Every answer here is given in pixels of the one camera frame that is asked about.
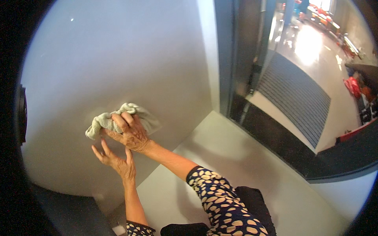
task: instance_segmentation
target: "hand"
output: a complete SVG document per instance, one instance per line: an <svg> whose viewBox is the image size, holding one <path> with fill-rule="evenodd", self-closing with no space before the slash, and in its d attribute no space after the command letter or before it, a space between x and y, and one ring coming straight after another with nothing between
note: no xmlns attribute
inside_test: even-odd
<svg viewBox="0 0 378 236"><path fill-rule="evenodd" d="M147 145L150 141L146 131L144 130L138 115L131 116L127 112L123 112L121 115L112 114L112 119L122 130L122 134L114 132L112 130L103 129L103 131L111 138L119 141L127 148L144 153L147 149Z"/></svg>
<svg viewBox="0 0 378 236"><path fill-rule="evenodd" d="M99 153L97 148L92 145L92 150L101 163L111 166L121 177L124 184L132 184L135 182L136 168L134 164L133 154L130 149L126 148L126 160L119 158L108 147L104 139L101 139L101 146L105 153Z"/></svg>

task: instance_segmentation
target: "striped doormat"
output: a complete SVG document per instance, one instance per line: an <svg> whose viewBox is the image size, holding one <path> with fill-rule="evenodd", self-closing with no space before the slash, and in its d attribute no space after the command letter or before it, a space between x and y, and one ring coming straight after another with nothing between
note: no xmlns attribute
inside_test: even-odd
<svg viewBox="0 0 378 236"><path fill-rule="evenodd" d="M257 90L280 109L315 148L323 132L331 98L303 70L274 52Z"/></svg>

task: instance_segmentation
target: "towel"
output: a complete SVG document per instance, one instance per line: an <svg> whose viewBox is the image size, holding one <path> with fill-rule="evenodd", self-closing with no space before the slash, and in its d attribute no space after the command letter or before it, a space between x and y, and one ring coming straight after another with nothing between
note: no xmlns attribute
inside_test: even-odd
<svg viewBox="0 0 378 236"><path fill-rule="evenodd" d="M129 114L138 114L142 126L147 131L148 135L161 128L160 122L146 109L134 103L125 103L117 111L113 111L111 113L105 112L99 116L96 116L92 121L92 125L85 132L85 136L92 140L96 140L100 137L101 127L121 134L122 130L117 126L116 122L114 122L111 117L113 113L121 114L125 111Z"/></svg>

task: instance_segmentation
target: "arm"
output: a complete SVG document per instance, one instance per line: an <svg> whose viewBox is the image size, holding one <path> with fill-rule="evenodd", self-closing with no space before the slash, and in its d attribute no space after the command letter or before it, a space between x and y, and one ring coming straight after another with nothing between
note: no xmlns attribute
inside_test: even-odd
<svg viewBox="0 0 378 236"><path fill-rule="evenodd" d="M137 115L131 116L125 112L121 115L113 114L112 119L123 133L104 130L107 135L164 165L197 192L210 220L209 233L267 235L264 226L248 212L234 188L223 176L150 140Z"/></svg>
<svg viewBox="0 0 378 236"><path fill-rule="evenodd" d="M137 233L137 235L153 235L155 230L148 227L146 216L142 204L136 191L135 176L136 168L134 164L133 154L130 149L126 148L126 160L116 156L108 147L105 140L101 140L104 153L100 153L97 148L92 145L92 150L97 158L106 165L111 166L122 178L125 190L125 205L128 235Z"/></svg>
<svg viewBox="0 0 378 236"><path fill-rule="evenodd" d="M148 226L142 204L136 191L135 181L132 184L125 185L125 205L126 219L145 226Z"/></svg>

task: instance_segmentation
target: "sleeve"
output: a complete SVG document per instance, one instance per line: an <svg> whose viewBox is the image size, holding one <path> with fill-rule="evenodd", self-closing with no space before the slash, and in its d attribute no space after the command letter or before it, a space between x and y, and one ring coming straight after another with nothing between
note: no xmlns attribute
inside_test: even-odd
<svg viewBox="0 0 378 236"><path fill-rule="evenodd" d="M245 208L235 189L218 173L196 166L186 182L197 192L208 214L211 227L207 235L268 235L260 221Z"/></svg>
<svg viewBox="0 0 378 236"><path fill-rule="evenodd" d="M126 221L126 232L128 236L154 236L156 230L134 221Z"/></svg>

